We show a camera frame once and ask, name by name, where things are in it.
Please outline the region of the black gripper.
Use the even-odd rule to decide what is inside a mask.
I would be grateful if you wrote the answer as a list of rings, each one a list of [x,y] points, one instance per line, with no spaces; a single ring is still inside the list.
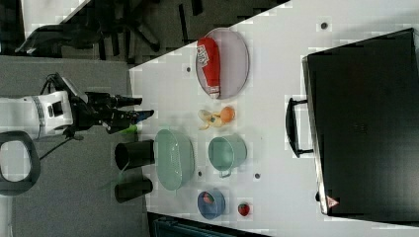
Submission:
[[[111,96],[109,93],[88,92],[87,101],[71,94],[69,102],[73,124],[66,129],[67,134],[88,130],[93,125],[101,125],[108,134],[113,134],[154,115],[154,110],[126,112],[115,110],[113,112],[114,108],[140,106],[142,99],[121,95]]]

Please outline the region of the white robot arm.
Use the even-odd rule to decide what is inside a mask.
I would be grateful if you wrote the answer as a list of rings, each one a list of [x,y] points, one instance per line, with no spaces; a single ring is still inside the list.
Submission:
[[[59,134],[69,138],[78,131],[102,125],[108,134],[113,134],[154,115],[154,110],[121,111],[141,103],[141,98],[98,92],[87,92],[82,97],[59,91],[19,99],[2,98],[1,132],[23,131],[31,139]]]

